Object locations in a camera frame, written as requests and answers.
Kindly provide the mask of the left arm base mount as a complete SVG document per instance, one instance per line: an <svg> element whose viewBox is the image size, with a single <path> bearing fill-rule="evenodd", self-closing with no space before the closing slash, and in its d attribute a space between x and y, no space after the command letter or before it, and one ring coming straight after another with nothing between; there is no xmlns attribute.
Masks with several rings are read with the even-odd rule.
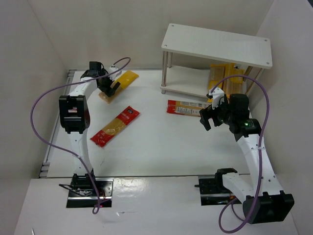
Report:
<svg viewBox="0 0 313 235"><path fill-rule="evenodd" d="M74 174L70 184L59 184L59 187L68 191L67 208L93 208L100 202L100 208L112 206L113 178L94 177L96 187L93 187L87 174Z"/></svg>

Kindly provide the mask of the yellow spaghetti bag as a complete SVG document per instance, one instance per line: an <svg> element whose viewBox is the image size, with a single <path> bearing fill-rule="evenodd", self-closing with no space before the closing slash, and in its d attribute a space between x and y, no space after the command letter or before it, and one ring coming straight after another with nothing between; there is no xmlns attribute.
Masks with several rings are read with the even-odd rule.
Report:
<svg viewBox="0 0 313 235"><path fill-rule="evenodd" d="M126 71L121 76L119 76L116 81L114 81L114 85L119 82L120 86L116 89L114 95L111 97L108 97L104 92L100 92L98 96L106 101L108 104L110 104L115 98L119 96L120 93L122 93L131 83L133 83L139 75L133 71Z"/></svg>

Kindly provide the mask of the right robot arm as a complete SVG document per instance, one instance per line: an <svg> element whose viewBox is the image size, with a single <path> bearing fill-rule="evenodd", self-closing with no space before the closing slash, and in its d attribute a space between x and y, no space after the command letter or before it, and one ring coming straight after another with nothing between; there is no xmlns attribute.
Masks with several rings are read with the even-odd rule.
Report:
<svg viewBox="0 0 313 235"><path fill-rule="evenodd" d="M243 205L249 224L281 222L294 206L294 198L285 193L269 161L262 128L257 119L250 117L249 99L245 94L212 92L212 104L200 111L200 122L206 130L225 124L242 150L251 176L247 183L233 168L221 168L215 173L218 189L230 191Z"/></svg>

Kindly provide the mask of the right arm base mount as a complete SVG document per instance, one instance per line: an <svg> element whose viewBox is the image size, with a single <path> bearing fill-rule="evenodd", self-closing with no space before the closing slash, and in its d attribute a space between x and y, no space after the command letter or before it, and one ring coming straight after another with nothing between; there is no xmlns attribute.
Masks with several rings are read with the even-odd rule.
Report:
<svg viewBox="0 0 313 235"><path fill-rule="evenodd" d="M194 187L200 192L202 206L226 205L236 198L228 189L218 186L214 175L199 176Z"/></svg>

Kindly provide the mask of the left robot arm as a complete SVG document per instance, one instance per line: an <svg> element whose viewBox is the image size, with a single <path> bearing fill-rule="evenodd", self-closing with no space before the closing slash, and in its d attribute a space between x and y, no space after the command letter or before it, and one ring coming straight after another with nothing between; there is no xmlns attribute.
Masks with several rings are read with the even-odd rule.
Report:
<svg viewBox="0 0 313 235"><path fill-rule="evenodd" d="M60 123L68 134L72 152L74 152L74 174L85 176L92 173L87 145L87 129L90 126L90 114L87 100L99 89L107 96L115 94L120 82L115 82L121 74L116 65L104 68L100 62L89 62L89 69L81 76L81 84L68 95L59 97Z"/></svg>

